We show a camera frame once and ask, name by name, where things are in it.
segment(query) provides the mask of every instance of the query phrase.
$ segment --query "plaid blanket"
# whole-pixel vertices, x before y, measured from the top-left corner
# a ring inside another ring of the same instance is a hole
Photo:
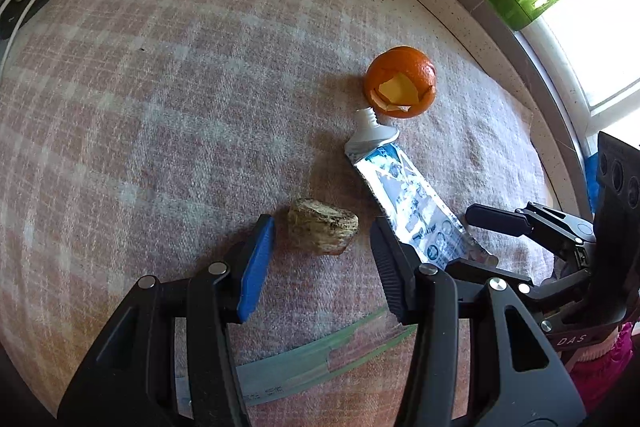
[[[277,248],[258,309],[232,330],[238,363],[384,304],[368,242],[379,210],[342,147],[366,107],[361,76],[399,44],[438,70],[433,107],[394,124],[444,201],[543,201],[529,115],[435,19],[409,34],[360,0],[53,0],[24,29],[0,86],[0,341],[50,410],[138,277],[194,274],[262,212]],[[302,197],[360,218],[340,257],[288,243]],[[552,269],[525,240],[477,237],[501,267]],[[254,425],[392,425],[411,350],[252,407]]]

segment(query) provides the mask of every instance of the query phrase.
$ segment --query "window frame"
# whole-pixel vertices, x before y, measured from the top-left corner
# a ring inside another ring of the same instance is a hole
[[[591,106],[552,29],[538,17],[520,35],[529,43],[554,84],[585,156],[597,151],[597,133],[640,109],[640,78]]]

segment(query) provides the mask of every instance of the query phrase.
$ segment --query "plastic strip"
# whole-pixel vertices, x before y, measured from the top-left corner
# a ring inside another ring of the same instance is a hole
[[[382,307],[358,322],[315,342],[236,367],[247,405],[301,393],[354,369],[397,346],[414,333]],[[188,377],[176,378],[178,412],[191,417]]]

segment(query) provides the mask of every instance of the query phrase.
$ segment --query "window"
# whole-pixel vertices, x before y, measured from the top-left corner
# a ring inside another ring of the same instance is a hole
[[[586,155],[604,130],[640,147],[638,0],[559,0],[522,31]]]

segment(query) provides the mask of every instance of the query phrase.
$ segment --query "toothpaste tube cap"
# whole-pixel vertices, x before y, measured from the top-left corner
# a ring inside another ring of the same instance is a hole
[[[370,107],[357,110],[355,120],[356,131],[344,145],[344,153],[352,163],[356,163],[378,147],[395,141],[400,134],[395,127],[379,124]]]

